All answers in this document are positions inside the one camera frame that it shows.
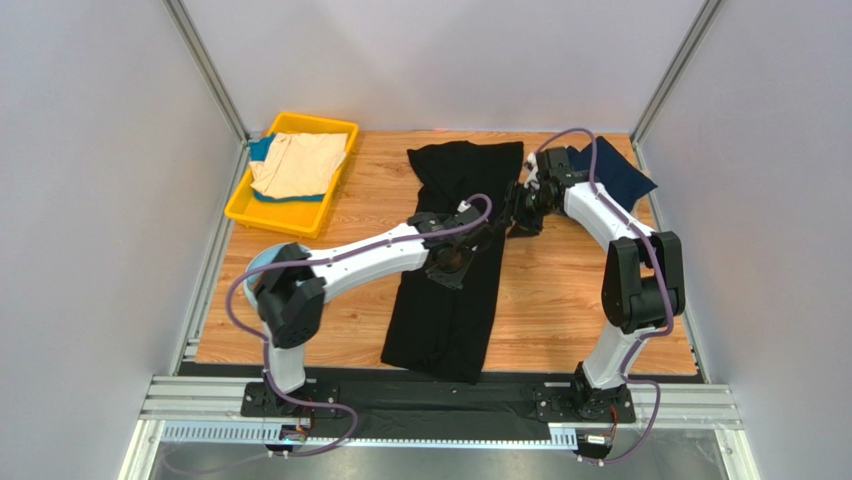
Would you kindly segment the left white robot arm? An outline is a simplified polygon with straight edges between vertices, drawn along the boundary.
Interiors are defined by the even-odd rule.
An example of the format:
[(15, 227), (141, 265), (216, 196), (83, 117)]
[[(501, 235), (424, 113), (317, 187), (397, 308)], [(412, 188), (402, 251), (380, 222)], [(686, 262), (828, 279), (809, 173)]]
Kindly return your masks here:
[(243, 290), (263, 323), (267, 372), (290, 394), (306, 382), (306, 345), (319, 331), (324, 307), (340, 294), (383, 277), (422, 270), (459, 290), (482, 242), (488, 217), (469, 207), (454, 215), (421, 212), (391, 230), (325, 250), (284, 243), (262, 252)]

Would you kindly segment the black t shirt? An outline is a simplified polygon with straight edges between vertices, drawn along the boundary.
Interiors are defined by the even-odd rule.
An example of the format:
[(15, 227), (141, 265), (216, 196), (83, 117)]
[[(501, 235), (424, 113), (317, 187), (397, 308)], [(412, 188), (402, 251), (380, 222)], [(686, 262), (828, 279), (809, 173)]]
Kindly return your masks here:
[[(455, 212), (473, 194), (493, 202), (489, 216), (502, 212), (509, 184), (518, 180), (524, 157), (520, 141), (478, 145), (454, 141), (408, 150), (421, 182), (417, 211)], [(453, 382), (479, 381), (494, 325), (505, 237), (474, 256), (460, 290), (421, 271), (401, 276), (380, 355), (382, 363)]]

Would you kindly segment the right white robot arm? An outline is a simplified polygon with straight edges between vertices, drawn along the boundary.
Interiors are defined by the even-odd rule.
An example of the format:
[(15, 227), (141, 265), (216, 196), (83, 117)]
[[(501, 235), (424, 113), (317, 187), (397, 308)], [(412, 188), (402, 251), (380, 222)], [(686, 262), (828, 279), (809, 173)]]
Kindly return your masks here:
[(577, 170), (564, 148), (527, 157), (524, 182), (507, 189), (501, 222), (511, 237), (541, 233), (545, 216), (576, 221), (606, 251), (601, 302), (606, 324), (575, 372), (574, 397), (594, 406), (616, 399), (646, 342), (670, 331), (685, 306), (682, 245), (619, 205), (593, 169)]

